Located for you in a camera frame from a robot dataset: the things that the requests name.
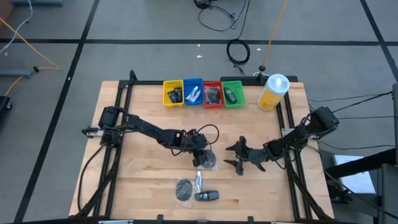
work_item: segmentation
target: car key fob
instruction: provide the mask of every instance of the car key fob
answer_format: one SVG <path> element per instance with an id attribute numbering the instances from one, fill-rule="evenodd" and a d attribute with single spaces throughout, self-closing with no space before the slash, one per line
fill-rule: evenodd
<path id="1" fill-rule="evenodd" d="M 216 200 L 219 197 L 218 190 L 207 190 L 204 192 L 196 193 L 195 199 L 200 202 L 208 202 L 211 200 Z"/>
<path id="2" fill-rule="evenodd" d="M 227 87 L 224 87 L 224 96 L 232 104 L 238 102 L 238 99 L 236 99 L 235 94 Z"/>

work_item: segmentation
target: yellow cable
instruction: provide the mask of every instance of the yellow cable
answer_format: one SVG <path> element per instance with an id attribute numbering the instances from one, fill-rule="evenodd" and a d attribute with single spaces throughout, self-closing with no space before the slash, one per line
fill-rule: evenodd
<path id="1" fill-rule="evenodd" d="M 60 68 L 55 67 L 40 67 L 39 70 L 61 70 Z"/>
<path id="2" fill-rule="evenodd" d="M 264 62 L 262 63 L 262 66 L 265 66 L 265 65 L 266 65 L 267 58 L 268 58 L 268 54 L 269 54 L 269 49 L 271 48 L 271 42 L 272 42 L 272 39 L 274 38 L 275 30 L 276 30 L 276 28 L 278 27 L 280 18 L 282 17 L 282 14 L 284 13 L 286 3 L 287 3 L 287 0 L 284 1 L 284 5 L 282 6 L 282 9 L 280 10 L 278 19 L 277 19 L 276 22 L 275 22 L 274 29 L 272 30 L 271 37 L 270 37 L 270 39 L 269 39 L 269 41 L 268 41 L 267 53 L 266 53 L 266 57 L 265 57 L 265 59 L 264 59 Z"/>
<path id="3" fill-rule="evenodd" d="M 11 86 L 8 88 L 6 96 L 8 96 L 8 94 L 10 94 L 11 90 L 14 88 L 14 86 L 17 84 L 17 82 L 19 82 L 19 80 L 21 80 L 21 78 L 23 77 L 23 75 L 21 75 L 19 78 L 17 78 L 17 80 L 15 80 Z"/>
<path id="4" fill-rule="evenodd" d="M 6 21 L 4 21 L 4 19 L 2 19 L 0 17 L 0 21 L 3 22 L 8 28 L 10 28 L 10 30 L 12 30 L 15 34 L 17 34 L 17 36 L 19 38 L 21 38 L 34 52 L 36 52 L 38 55 L 40 55 L 42 58 L 46 59 L 46 61 L 50 62 L 52 65 L 54 65 L 55 67 L 59 68 L 59 66 L 52 62 L 50 59 L 48 59 L 46 56 L 42 55 L 38 50 L 36 50 L 28 41 L 25 40 L 25 38 L 23 36 L 21 36 L 20 34 L 18 34 L 18 32 L 16 30 L 14 30 Z"/>
<path id="5" fill-rule="evenodd" d="M 25 38 L 23 36 L 21 36 L 20 34 L 18 34 L 18 32 L 16 30 L 14 30 L 6 21 L 4 21 L 4 19 L 2 19 L 0 17 L 0 21 L 3 22 L 8 28 L 10 28 L 10 30 L 12 30 L 15 34 L 17 34 L 17 36 L 19 38 L 21 38 L 34 52 L 36 52 L 38 55 L 40 55 L 42 58 L 46 59 L 46 61 L 50 62 L 52 65 L 54 65 L 55 67 L 41 67 L 39 68 L 39 70 L 61 70 L 61 68 L 54 62 L 52 62 L 50 59 L 48 59 L 46 56 L 44 56 L 43 54 L 41 54 L 38 50 L 36 50 L 28 41 L 25 40 Z M 19 80 L 21 80 L 21 78 L 23 77 L 23 75 L 21 75 L 19 78 L 17 78 L 17 80 L 15 80 L 11 86 L 8 88 L 7 92 L 6 92 L 6 96 L 8 96 L 11 92 L 11 90 L 14 88 L 14 86 L 19 82 Z"/>

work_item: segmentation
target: yellow bin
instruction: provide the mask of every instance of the yellow bin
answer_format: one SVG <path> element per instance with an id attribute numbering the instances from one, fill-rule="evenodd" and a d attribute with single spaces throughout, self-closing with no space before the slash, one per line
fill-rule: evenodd
<path id="1" fill-rule="evenodd" d="M 174 90 L 174 88 L 180 87 L 182 90 L 182 102 L 172 103 L 169 98 L 168 92 Z M 182 106 L 184 104 L 184 84 L 182 80 L 169 80 L 163 82 L 163 105 L 168 107 Z"/>

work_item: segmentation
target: power cord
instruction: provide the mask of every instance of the power cord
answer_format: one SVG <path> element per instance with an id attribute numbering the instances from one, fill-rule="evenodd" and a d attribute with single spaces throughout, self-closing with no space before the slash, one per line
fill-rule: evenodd
<path id="1" fill-rule="evenodd" d="M 312 147 L 312 146 L 307 146 L 307 147 L 309 147 L 310 149 L 313 149 L 313 150 L 314 150 L 315 152 L 317 152 L 317 153 L 319 154 L 319 156 L 322 158 L 321 152 L 320 152 L 318 149 L 316 149 L 316 148 L 314 148 L 314 147 Z M 363 199 L 361 196 L 359 196 L 358 194 L 356 194 L 355 192 L 353 192 L 353 191 L 352 191 L 351 189 L 349 189 L 347 186 L 345 186 L 344 184 L 340 183 L 340 182 L 339 182 L 338 180 L 336 180 L 332 175 L 330 175 L 325 169 L 323 170 L 323 172 L 324 172 L 331 180 L 333 180 L 333 181 L 336 182 L 338 185 L 340 185 L 340 186 L 344 187 L 345 189 L 347 189 L 349 192 L 351 192 L 353 195 L 355 195 L 355 197 L 359 198 L 360 200 L 362 200 L 363 202 L 365 202 L 365 203 L 368 204 L 369 206 L 371 206 L 371 207 L 375 208 L 376 210 L 378 210 L 378 211 L 380 211 L 380 212 L 382 212 L 382 213 L 384 213 L 384 214 L 386 214 L 386 215 L 388 215 L 388 216 L 390 216 L 390 217 L 395 218 L 396 220 L 398 220 L 398 217 L 397 217 L 397 216 L 395 216 L 395 215 L 393 215 L 393 214 L 391 214 L 391 213 L 385 211 L 385 210 L 382 209 L 382 208 L 379 208 L 379 207 L 373 205 L 372 203 L 368 202 L 367 200 Z"/>
<path id="2" fill-rule="evenodd" d="M 323 172 L 334 182 L 336 182 L 338 185 L 344 187 L 345 189 L 347 189 L 349 192 L 351 192 L 353 195 L 355 195 L 355 197 L 359 198 L 361 201 L 365 202 L 366 204 L 368 204 L 369 206 L 371 206 L 372 208 L 375 208 L 377 211 L 380 211 L 388 216 L 390 216 L 391 218 L 395 218 L 396 220 L 398 220 L 398 217 L 385 211 L 382 208 L 379 208 L 375 205 L 373 205 L 372 203 L 368 202 L 367 200 L 363 199 L 361 196 L 359 196 L 358 194 L 356 194 L 355 192 L 353 192 L 351 189 L 349 189 L 347 186 L 345 186 L 344 184 L 340 183 L 338 180 L 336 180 L 332 175 L 330 175 L 326 170 L 323 170 Z"/>
<path id="3" fill-rule="evenodd" d="M 337 119 L 372 119 L 372 118 L 395 118 L 395 116 L 370 116 L 370 117 L 362 117 L 362 118 L 337 118 Z"/>
<path id="4" fill-rule="evenodd" d="M 242 11 L 243 11 L 245 5 L 246 5 L 246 0 L 245 0 L 245 2 L 243 4 Z M 244 15 L 244 20 L 243 20 L 241 33 L 239 34 L 239 36 L 237 38 L 230 40 L 228 42 L 227 46 L 226 46 L 226 54 L 227 54 L 229 60 L 234 64 L 234 68 L 238 69 L 243 76 L 246 76 L 246 74 L 244 73 L 243 69 L 239 65 L 245 65 L 249 61 L 249 59 L 250 59 L 250 48 L 249 48 L 247 43 L 245 43 L 243 40 L 239 40 L 239 38 L 241 38 L 241 36 L 242 36 L 244 25 L 246 24 L 246 19 L 248 18 L 249 6 L 250 6 L 250 0 L 248 2 L 248 6 L 246 8 L 246 13 Z M 246 49 L 246 58 L 244 60 L 236 60 L 235 58 L 233 58 L 231 56 L 231 54 L 229 52 L 229 48 L 231 47 L 231 44 L 233 44 L 233 43 L 241 44 Z"/>
<path id="5" fill-rule="evenodd" d="M 5 45 L 5 46 L 0 50 L 0 54 L 1 54 L 4 50 L 6 50 L 6 49 L 13 43 L 13 41 L 15 40 L 15 38 L 16 38 L 16 36 L 17 36 L 17 32 L 19 31 L 19 29 L 20 29 L 27 21 L 29 21 L 30 18 L 32 18 L 32 16 L 33 16 L 33 7 L 32 7 L 32 3 L 30 2 L 30 0 L 27 0 L 27 2 L 29 3 L 29 9 L 30 9 L 30 15 L 29 15 L 29 17 L 28 17 L 27 19 L 25 19 L 25 20 L 17 27 L 17 30 L 16 30 L 16 32 L 14 33 L 14 36 L 12 37 L 12 39 L 10 40 L 10 42 L 8 42 L 8 44 Z"/>
<path id="6" fill-rule="evenodd" d="M 362 97 L 367 97 L 367 96 L 377 96 L 377 95 L 380 95 L 380 94 L 368 94 L 368 95 L 362 95 L 362 96 L 351 96 L 351 97 L 344 97 L 344 98 L 334 98 L 334 99 L 329 99 L 329 100 L 308 100 L 308 101 L 319 103 L 319 102 L 328 102 L 328 101 L 335 101 L 335 100 L 348 100 L 348 99 L 362 98 Z"/>
<path id="7" fill-rule="evenodd" d="M 283 15 L 283 13 L 284 13 L 284 11 L 285 11 L 286 3 L 287 3 L 287 0 L 284 0 L 284 4 L 283 4 L 283 6 L 282 6 L 282 9 L 281 9 L 280 12 L 279 12 L 278 19 L 277 19 L 276 22 L 275 22 L 274 29 L 273 29 L 272 32 L 271 32 L 271 37 L 269 38 L 266 57 L 265 57 L 265 59 L 264 59 L 264 62 L 262 63 L 262 67 L 263 67 L 264 69 L 265 69 L 265 66 L 266 66 L 266 62 L 267 62 L 267 58 L 268 58 L 268 55 L 269 55 L 269 51 L 270 51 L 270 49 L 271 49 L 271 42 L 272 42 L 272 40 L 273 40 L 273 38 L 274 38 L 274 34 L 275 34 L 275 31 L 276 31 L 276 28 L 277 28 L 278 25 L 279 25 L 280 18 L 282 18 L 282 15 Z"/>
<path id="8" fill-rule="evenodd" d="M 380 145 L 380 146 L 364 146 L 364 147 L 350 147 L 350 148 L 341 148 L 341 147 L 335 147 L 335 146 L 331 146 L 328 143 L 325 143 L 323 141 L 318 142 L 318 144 L 325 144 L 333 149 L 340 149 L 340 150 L 350 150 L 350 149 L 372 149 L 372 148 L 377 148 L 377 147 L 395 147 L 393 145 Z"/>
<path id="9" fill-rule="evenodd" d="M 366 99 L 366 100 L 362 100 L 362 101 L 359 101 L 359 102 L 353 103 L 353 104 L 351 104 L 351 105 L 348 105 L 348 106 L 342 107 L 342 108 L 340 108 L 340 109 L 334 110 L 334 111 L 332 111 L 332 113 L 336 113 L 336 112 L 338 112 L 338 111 L 341 111 L 341 110 L 347 109 L 347 108 L 349 108 L 349 107 L 356 106 L 356 105 L 358 105 L 358 104 L 361 104 L 361 103 L 367 102 L 367 101 L 369 101 L 369 100 L 374 100 L 374 99 L 377 99 L 377 98 L 379 98 L 379 97 L 381 97 L 381 96 L 390 95 L 391 93 L 392 93 L 392 91 L 389 91 L 389 92 L 387 92 L 387 93 L 381 93 L 381 94 L 378 94 L 378 95 L 374 95 L 373 97 L 371 97 L 371 98 L 368 98 L 368 99 Z M 365 96 L 354 96 L 354 97 L 347 97 L 347 98 L 340 98 L 340 99 L 331 99 L 331 100 L 324 100 L 324 101 L 332 101 L 332 100 L 346 100 L 346 99 L 359 98 L 359 97 L 365 97 Z"/>
<path id="10" fill-rule="evenodd" d="M 88 167 L 88 164 L 94 159 L 94 157 L 96 155 L 98 155 L 98 153 L 100 153 L 102 148 L 104 148 L 104 147 L 101 146 L 96 152 L 94 152 L 94 154 L 87 160 L 85 166 L 83 167 L 83 170 L 81 170 L 80 180 L 79 180 L 79 188 L 78 188 L 78 191 L 77 191 L 77 209 L 79 209 L 79 212 L 81 211 L 80 200 L 81 200 L 81 186 L 83 185 L 83 176 L 84 176 L 85 171 L 86 171 L 86 169 Z"/>
<path id="11" fill-rule="evenodd" d="M 31 15 L 33 15 L 33 9 L 32 9 L 32 5 L 30 4 L 30 1 L 29 1 L 29 5 L 30 5 L 30 10 L 32 11 Z M 34 68 L 33 68 L 33 71 L 39 72 L 40 70 L 61 70 L 61 68 L 60 68 L 56 63 L 52 62 L 50 59 L 48 59 L 46 56 L 44 56 L 42 53 L 40 53 L 38 50 L 36 50 L 27 40 L 25 40 L 25 38 L 24 38 L 23 36 L 21 36 L 21 35 L 18 33 L 18 29 L 20 28 L 20 26 L 21 26 L 22 24 L 17 28 L 17 30 L 14 30 L 14 29 L 13 29 L 4 19 L 2 19 L 1 17 L 0 17 L 0 21 L 1 21 L 4 25 L 6 25 L 10 30 L 12 30 L 12 31 L 14 32 L 14 37 L 12 38 L 12 40 L 0 51 L 0 53 L 1 53 L 4 49 L 8 48 L 8 46 L 11 44 L 11 42 L 14 41 L 15 35 L 17 35 L 17 36 L 18 36 L 19 38 L 21 38 L 21 39 L 22 39 L 22 40 L 35 52 L 35 53 L 37 53 L 39 56 L 41 56 L 42 58 L 44 58 L 46 61 L 48 61 L 48 62 L 50 62 L 52 65 L 54 65 L 54 67 L 39 67 L 39 68 L 34 67 Z M 12 89 L 15 87 L 15 85 L 22 79 L 22 77 L 23 77 L 23 75 L 21 75 L 20 77 L 18 77 L 17 80 L 15 80 L 15 81 L 11 84 L 11 86 L 8 88 L 8 90 L 7 90 L 7 92 L 6 92 L 6 96 L 8 96 L 8 95 L 10 94 L 11 90 L 12 90 Z"/>
<path id="12" fill-rule="evenodd" d="M 206 125 L 204 125 L 203 127 L 201 127 L 201 128 L 198 130 L 198 134 L 199 134 L 199 132 L 200 132 L 203 128 L 209 127 L 209 126 L 214 127 L 214 128 L 217 130 L 217 137 L 216 137 L 216 139 L 215 139 L 213 142 L 209 142 L 209 141 L 208 141 L 208 144 L 209 144 L 209 145 L 212 145 L 212 144 L 214 144 L 214 143 L 217 142 L 218 137 L 220 136 L 220 131 L 219 131 L 219 129 L 217 128 L 217 126 L 215 126 L 214 124 L 206 124 Z"/>
<path id="13" fill-rule="evenodd" d="M 211 29 L 211 30 L 217 31 L 217 32 L 224 32 L 224 31 L 227 31 L 227 30 L 231 29 L 231 28 L 237 23 L 238 19 L 241 17 L 242 12 L 243 12 L 243 10 L 244 10 L 244 7 L 245 7 L 245 5 L 246 5 L 246 1 L 247 1 L 247 0 L 244 0 L 244 4 L 243 4 L 243 7 L 242 7 L 242 10 L 241 10 L 241 12 L 239 13 L 239 16 L 238 16 L 238 17 L 235 17 L 234 14 L 229 13 L 227 10 L 223 9 L 222 7 L 214 6 L 214 5 L 212 5 L 211 2 L 208 3 L 208 7 L 207 7 L 207 8 L 208 8 L 209 10 L 212 10 L 213 8 L 216 8 L 216 9 L 220 10 L 220 11 L 221 11 L 224 15 L 226 15 L 228 18 L 230 18 L 231 20 L 233 20 L 233 23 L 232 23 L 228 28 L 225 28 L 225 29 L 215 29 L 215 28 L 212 28 L 212 27 L 210 27 L 210 26 L 204 24 L 204 23 L 201 21 L 200 16 L 201 16 L 202 12 L 203 12 L 206 8 L 202 9 L 202 10 L 199 12 L 199 14 L 198 14 L 198 21 L 200 22 L 200 24 L 202 24 L 202 25 L 203 25 L 204 27 L 206 27 L 207 29 Z"/>

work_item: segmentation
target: black cable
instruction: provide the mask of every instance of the black cable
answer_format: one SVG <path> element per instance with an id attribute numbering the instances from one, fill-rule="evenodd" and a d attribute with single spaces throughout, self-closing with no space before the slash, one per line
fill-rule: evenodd
<path id="1" fill-rule="evenodd" d="M 312 111 L 315 111 L 310 103 L 308 103 L 308 105 L 309 105 L 309 107 L 311 108 Z"/>
<path id="2" fill-rule="evenodd" d="M 363 95 L 363 96 L 351 96 L 351 97 L 344 97 L 344 98 L 334 98 L 334 99 L 329 99 L 329 100 L 309 100 L 312 102 L 328 102 L 328 101 L 335 101 L 335 100 L 348 100 L 348 99 L 355 99 L 355 98 L 362 98 L 362 97 L 367 97 L 367 96 L 377 96 L 379 94 L 368 94 L 368 95 Z"/>
<path id="3" fill-rule="evenodd" d="M 337 118 L 337 119 L 371 119 L 371 118 L 394 118 L 394 116 L 371 116 L 362 118 Z"/>
<path id="4" fill-rule="evenodd" d="M 219 129 L 217 128 L 217 126 L 215 126 L 214 124 L 206 124 L 206 125 L 204 125 L 203 127 L 201 127 L 201 128 L 198 130 L 198 134 L 199 134 L 199 132 L 200 132 L 203 128 L 209 127 L 209 126 L 212 126 L 212 127 L 214 127 L 214 128 L 217 130 L 217 137 L 216 137 L 216 139 L 215 139 L 213 142 L 209 142 L 209 145 L 212 145 L 212 144 L 214 144 L 215 142 L 217 142 L 218 137 L 220 136 L 220 131 L 219 131 Z"/>
<path id="5" fill-rule="evenodd" d="M 244 9 L 245 5 L 246 5 L 246 0 L 244 2 L 242 10 Z M 244 20 L 243 20 L 241 33 L 239 34 L 239 36 L 237 38 L 230 40 L 228 42 L 227 46 L 226 46 L 226 54 L 227 54 L 229 60 L 234 64 L 234 68 L 237 68 L 243 74 L 243 76 L 246 76 L 246 74 L 244 73 L 243 69 L 239 65 L 245 65 L 249 61 L 249 59 L 250 59 L 250 48 L 249 48 L 247 43 L 245 43 L 242 40 L 239 40 L 239 38 L 241 38 L 241 36 L 242 36 L 244 25 L 246 24 L 246 19 L 248 18 L 249 6 L 250 6 L 250 0 L 248 2 L 248 6 L 246 8 L 246 13 L 244 15 Z M 243 45 L 243 47 L 246 49 L 246 58 L 244 60 L 236 60 L 236 59 L 232 58 L 232 56 L 231 56 L 231 54 L 229 52 L 229 48 L 231 47 L 231 44 L 233 44 L 235 42 Z"/>
<path id="6" fill-rule="evenodd" d="M 98 155 L 98 153 L 100 153 L 100 151 L 101 151 L 101 149 L 102 149 L 103 147 L 104 147 L 104 146 L 101 146 L 96 152 L 94 152 L 94 154 L 87 160 L 85 166 L 83 167 L 83 170 L 81 170 L 80 181 L 79 181 L 79 188 L 78 188 L 78 191 L 77 191 L 77 208 L 79 209 L 79 212 L 81 211 L 80 197 L 81 197 L 81 185 L 82 185 L 82 183 L 83 183 L 83 176 L 84 176 L 85 171 L 86 171 L 86 169 L 87 169 L 87 167 L 88 167 L 88 164 L 91 162 L 91 160 L 94 159 L 94 157 L 95 157 L 96 155 Z"/>
<path id="7" fill-rule="evenodd" d="M 221 7 L 219 7 L 219 6 L 213 6 L 212 4 L 208 5 L 208 8 L 209 8 L 210 10 L 212 10 L 212 9 L 215 7 L 215 8 L 217 8 L 217 9 L 219 9 L 223 14 L 225 14 L 226 16 L 228 16 L 230 19 L 232 19 L 232 20 L 234 21 L 234 22 L 232 23 L 232 25 L 230 25 L 230 26 L 229 26 L 228 28 L 226 28 L 226 29 L 215 29 L 215 28 L 212 28 L 212 27 L 210 27 L 210 26 L 208 26 L 208 25 L 205 25 L 205 24 L 200 20 L 200 15 L 202 14 L 202 12 L 203 12 L 205 9 L 202 9 L 202 10 L 199 12 L 199 14 L 198 14 L 198 21 L 199 21 L 200 24 L 202 24 L 204 27 L 206 27 L 206 28 L 208 28 L 208 29 L 211 29 L 211 30 L 213 30 L 213 31 L 218 31 L 218 32 L 227 31 L 227 30 L 229 30 L 230 28 L 232 28 L 232 27 L 235 25 L 235 23 L 237 23 L 238 19 L 241 17 L 242 12 L 243 12 L 243 10 L 244 10 L 244 7 L 245 7 L 245 5 L 246 5 L 246 1 L 247 1 L 247 0 L 244 0 L 244 4 L 243 4 L 243 7 L 242 7 L 242 10 L 241 10 L 241 12 L 239 13 L 239 16 L 238 16 L 237 18 L 235 18 L 232 14 L 230 14 L 230 13 L 227 12 L 225 9 L 223 9 L 223 8 L 221 8 Z"/>
<path id="8" fill-rule="evenodd" d="M 395 216 L 395 215 L 393 215 L 393 214 L 391 214 L 391 213 L 385 211 L 384 209 L 379 208 L 379 207 L 373 205 L 372 203 L 368 202 L 367 200 L 363 199 L 362 197 L 360 197 L 359 195 L 357 195 L 355 192 L 353 192 L 351 189 L 349 189 L 347 186 L 345 186 L 344 184 L 342 184 L 342 183 L 340 183 L 338 180 L 336 180 L 336 179 L 335 179 L 332 175 L 330 175 L 326 170 L 323 170 L 323 171 L 324 171 L 324 173 L 325 173 L 331 180 L 333 180 L 333 181 L 336 182 L 338 185 L 340 185 L 340 186 L 344 187 L 345 189 L 347 189 L 349 192 L 351 192 L 353 195 L 355 195 L 357 198 L 359 198 L 360 200 L 362 200 L 363 202 L 365 202 L 365 203 L 368 204 L 369 206 L 371 206 L 371 207 L 375 208 L 376 210 L 378 210 L 378 211 L 380 211 L 380 212 L 382 212 L 382 213 L 384 213 L 384 214 L 386 214 L 386 215 L 388 215 L 388 216 L 390 216 L 390 217 L 395 218 L 396 220 L 398 220 L 398 217 L 397 217 L 397 216 Z"/>
<path id="9" fill-rule="evenodd" d="M 331 147 L 331 148 L 333 148 L 333 149 L 340 149 L 340 150 L 349 150 L 349 149 L 372 149 L 372 148 L 375 148 L 375 147 L 395 147 L 395 146 L 393 146 L 393 145 L 380 145 L 380 146 L 364 146 L 364 147 L 340 148 L 340 147 L 331 146 L 331 145 L 329 145 L 328 143 L 325 143 L 325 142 L 323 142 L 323 141 L 318 142 L 318 144 L 320 144 L 320 143 L 323 143 L 323 144 L 325 144 L 325 145 L 327 145 L 327 146 L 329 146 L 329 147 Z"/>
<path id="10" fill-rule="evenodd" d="M 209 146 L 210 146 L 210 150 L 212 151 L 212 150 L 213 150 L 213 148 L 212 148 L 212 146 L 211 146 L 211 144 L 210 144 L 209 140 L 207 140 L 207 143 L 209 144 Z"/>
<path id="11" fill-rule="evenodd" d="M 362 101 L 353 103 L 352 105 L 348 105 L 348 106 L 345 106 L 345 107 L 343 107 L 343 108 L 334 110 L 334 111 L 332 111 L 332 113 L 336 113 L 337 111 L 341 111 L 341 110 L 343 110 L 343 109 L 347 109 L 347 108 L 349 108 L 349 107 L 356 106 L 356 105 L 358 105 L 358 104 L 360 104 L 360 103 L 364 103 L 364 102 L 367 102 L 367 101 L 369 101 L 369 100 L 374 100 L 374 99 L 379 98 L 379 97 L 381 97 L 381 96 L 389 95 L 389 94 L 391 94 L 391 93 L 392 93 L 392 91 L 390 91 L 390 92 L 388 92 L 388 93 L 378 94 L 378 95 L 376 95 L 376 96 L 374 96 L 374 97 L 371 97 L 371 98 L 369 98 L 369 99 L 362 100 Z"/>
<path id="12" fill-rule="evenodd" d="M 285 167 L 282 167 L 282 166 L 279 164 L 278 160 L 276 160 L 275 163 L 279 166 L 279 168 L 281 168 L 281 169 L 286 169 L 286 165 L 285 165 Z"/>

